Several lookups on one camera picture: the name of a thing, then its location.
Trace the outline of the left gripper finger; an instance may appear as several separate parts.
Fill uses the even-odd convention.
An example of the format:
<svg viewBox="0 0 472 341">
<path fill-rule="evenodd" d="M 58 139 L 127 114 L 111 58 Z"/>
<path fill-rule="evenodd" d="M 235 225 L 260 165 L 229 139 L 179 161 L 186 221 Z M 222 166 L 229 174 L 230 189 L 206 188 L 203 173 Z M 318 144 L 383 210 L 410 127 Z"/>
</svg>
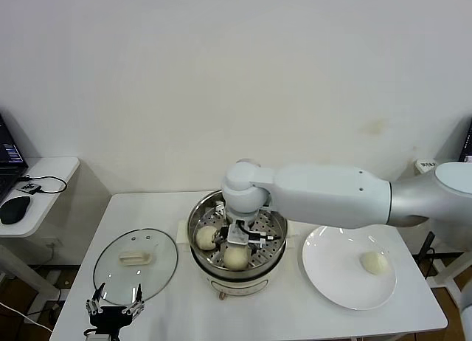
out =
<svg viewBox="0 0 472 341">
<path fill-rule="evenodd" d="M 100 306 L 100 299 L 102 297 L 104 286 L 105 283 L 101 283 L 99 288 L 94 291 L 92 298 L 86 301 L 86 310 L 89 314 L 101 314 L 103 312 L 103 309 Z"/>
<path fill-rule="evenodd" d="M 132 303 L 126 307 L 123 311 L 126 315 L 139 315 L 145 307 L 145 302 L 142 299 L 142 285 L 139 284 L 136 288 L 133 288 Z"/>
</svg>

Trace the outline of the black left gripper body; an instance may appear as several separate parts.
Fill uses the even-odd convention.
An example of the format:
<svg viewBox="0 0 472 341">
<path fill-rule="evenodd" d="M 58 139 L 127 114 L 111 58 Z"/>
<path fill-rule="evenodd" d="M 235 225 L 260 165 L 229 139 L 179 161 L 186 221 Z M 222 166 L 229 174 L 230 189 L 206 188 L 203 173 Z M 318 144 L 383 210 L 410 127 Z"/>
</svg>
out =
<svg viewBox="0 0 472 341">
<path fill-rule="evenodd" d="M 101 313 L 90 316 L 90 323 L 98 330 L 120 330 L 132 323 L 132 316 L 125 306 L 103 306 Z"/>
</svg>

